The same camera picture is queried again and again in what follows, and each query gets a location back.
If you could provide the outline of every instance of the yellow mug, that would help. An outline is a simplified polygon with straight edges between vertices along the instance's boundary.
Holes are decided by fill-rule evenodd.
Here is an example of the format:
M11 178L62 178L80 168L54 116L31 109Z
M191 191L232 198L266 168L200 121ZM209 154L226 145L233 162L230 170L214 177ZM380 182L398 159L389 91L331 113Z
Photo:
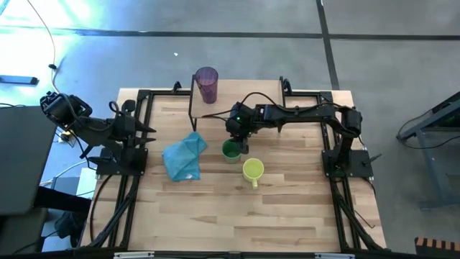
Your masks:
M252 183L252 188L257 189L257 180L262 177L264 173L264 164L257 158L250 158L244 162L243 176Z

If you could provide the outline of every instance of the plastic cup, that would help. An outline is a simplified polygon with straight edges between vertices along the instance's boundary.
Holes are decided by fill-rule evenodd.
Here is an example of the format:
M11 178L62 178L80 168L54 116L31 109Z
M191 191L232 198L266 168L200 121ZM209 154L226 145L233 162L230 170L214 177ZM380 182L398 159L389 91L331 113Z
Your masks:
M252 188L257 189L257 180L264 174L264 163L257 158L250 158L244 162L243 177L250 183Z
M222 154L228 163L237 163L242 157L238 145L230 140L225 140L222 144Z
M213 104L217 100L217 80L219 79L216 69L200 68L195 73L195 79L203 101L207 104Z

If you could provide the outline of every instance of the mug handle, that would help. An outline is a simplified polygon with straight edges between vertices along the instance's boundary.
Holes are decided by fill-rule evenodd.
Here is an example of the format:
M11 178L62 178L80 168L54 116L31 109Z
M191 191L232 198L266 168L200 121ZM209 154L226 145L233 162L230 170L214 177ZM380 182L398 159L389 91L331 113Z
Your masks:
M257 180L256 179L252 180L252 188L254 190L257 189Z

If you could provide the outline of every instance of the concrete floor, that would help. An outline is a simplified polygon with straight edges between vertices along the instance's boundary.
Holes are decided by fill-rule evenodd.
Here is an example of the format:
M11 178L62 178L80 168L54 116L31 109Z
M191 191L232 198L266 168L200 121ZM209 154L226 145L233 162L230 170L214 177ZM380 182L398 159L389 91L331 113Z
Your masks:
M20 2L10 3L0 24L41 26L27 3ZM32 1L52 27L321 33L314 0L46 2ZM460 2L454 0L323 3L330 33L460 34ZM322 39L68 35L55 36L55 41L60 67L56 86L87 101L97 117L110 115L107 103L116 99L121 87L171 87L175 81L188 85L190 75L205 65L215 67L221 78L284 76L293 88L331 89ZM37 87L0 85L0 102L37 104L41 95L52 90L47 68L52 59L49 38L45 32L18 30L0 34L0 42L8 50L2 53L0 73L40 79ZM414 253L417 236L460 242L460 207L419 210L419 201L433 199L421 152L395 139L403 122L460 89L459 42L332 40L331 45L340 89L352 91L364 116L363 140L371 154L383 153L373 169L388 248ZM454 144L443 148L455 148ZM76 147L54 144L44 180L77 163L79 155ZM457 168L447 164L445 170Z

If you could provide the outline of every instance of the green cup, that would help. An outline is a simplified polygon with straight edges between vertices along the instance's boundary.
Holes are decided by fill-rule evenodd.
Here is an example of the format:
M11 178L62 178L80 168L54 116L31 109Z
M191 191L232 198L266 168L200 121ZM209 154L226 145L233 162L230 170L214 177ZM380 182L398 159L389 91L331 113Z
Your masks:
M242 157L238 145L230 140L225 140L222 144L222 154L228 163L237 163Z

